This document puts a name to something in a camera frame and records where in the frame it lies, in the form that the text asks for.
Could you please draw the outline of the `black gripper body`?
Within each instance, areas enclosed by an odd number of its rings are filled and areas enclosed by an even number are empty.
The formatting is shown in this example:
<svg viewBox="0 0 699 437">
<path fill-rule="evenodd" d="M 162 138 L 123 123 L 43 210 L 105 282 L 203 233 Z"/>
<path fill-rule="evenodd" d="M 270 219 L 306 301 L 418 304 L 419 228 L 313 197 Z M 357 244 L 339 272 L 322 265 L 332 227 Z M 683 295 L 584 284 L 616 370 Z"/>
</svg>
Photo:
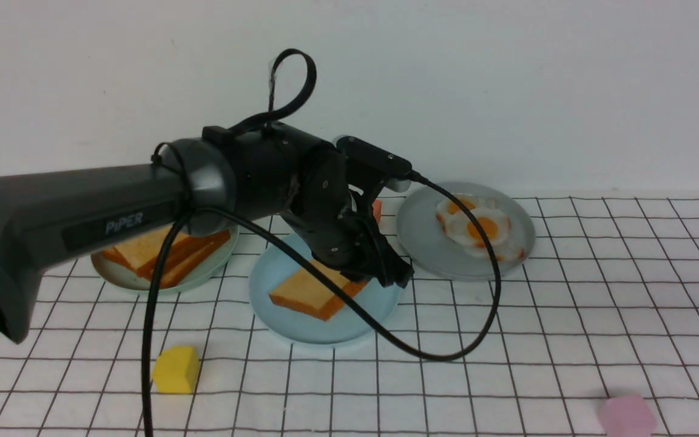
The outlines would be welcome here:
<svg viewBox="0 0 699 437">
<path fill-rule="evenodd" d="M 372 215 L 376 197 L 354 189 L 340 183 L 292 182 L 288 208 L 281 213 L 314 259 L 342 274 L 353 255 L 353 243 L 371 243 L 372 235 L 382 235 Z"/>
</svg>

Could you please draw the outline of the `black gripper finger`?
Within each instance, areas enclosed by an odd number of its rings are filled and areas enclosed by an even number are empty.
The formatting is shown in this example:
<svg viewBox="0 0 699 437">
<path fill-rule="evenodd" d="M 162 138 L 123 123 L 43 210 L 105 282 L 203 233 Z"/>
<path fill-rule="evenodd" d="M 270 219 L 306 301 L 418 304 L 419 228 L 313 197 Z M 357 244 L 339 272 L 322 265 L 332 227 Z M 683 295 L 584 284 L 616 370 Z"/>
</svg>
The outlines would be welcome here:
<svg viewBox="0 0 699 437">
<path fill-rule="evenodd" d="M 371 236 L 371 274 L 385 287 L 404 290 L 413 278 L 413 267 L 391 246 L 384 235 Z"/>
</svg>

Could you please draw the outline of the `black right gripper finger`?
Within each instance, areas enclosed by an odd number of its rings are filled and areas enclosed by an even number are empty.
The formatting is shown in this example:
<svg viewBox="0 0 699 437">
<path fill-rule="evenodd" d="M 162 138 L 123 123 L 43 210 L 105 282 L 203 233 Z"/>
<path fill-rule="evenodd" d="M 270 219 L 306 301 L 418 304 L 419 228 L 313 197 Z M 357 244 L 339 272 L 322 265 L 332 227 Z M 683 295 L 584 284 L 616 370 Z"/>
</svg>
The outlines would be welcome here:
<svg viewBox="0 0 699 437">
<path fill-rule="evenodd" d="M 353 255 L 343 267 L 343 275 L 353 282 L 376 279 L 387 284 L 386 243 L 353 243 Z"/>
</svg>

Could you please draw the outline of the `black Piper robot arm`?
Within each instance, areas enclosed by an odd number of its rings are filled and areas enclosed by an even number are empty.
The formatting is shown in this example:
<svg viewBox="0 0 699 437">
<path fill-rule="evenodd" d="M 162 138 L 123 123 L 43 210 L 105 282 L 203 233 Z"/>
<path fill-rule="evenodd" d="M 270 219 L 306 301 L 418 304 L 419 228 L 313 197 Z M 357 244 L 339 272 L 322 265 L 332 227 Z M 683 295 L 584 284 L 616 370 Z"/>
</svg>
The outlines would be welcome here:
<svg viewBox="0 0 699 437">
<path fill-rule="evenodd" d="M 44 273 L 56 265 L 177 222 L 207 236 L 281 215 L 322 265 L 351 280 L 405 287 L 410 263 L 372 215 L 380 191 L 411 164 L 365 141 L 322 140 L 281 122 L 172 142 L 145 165 L 0 177 L 0 333 L 27 337 Z"/>
</svg>

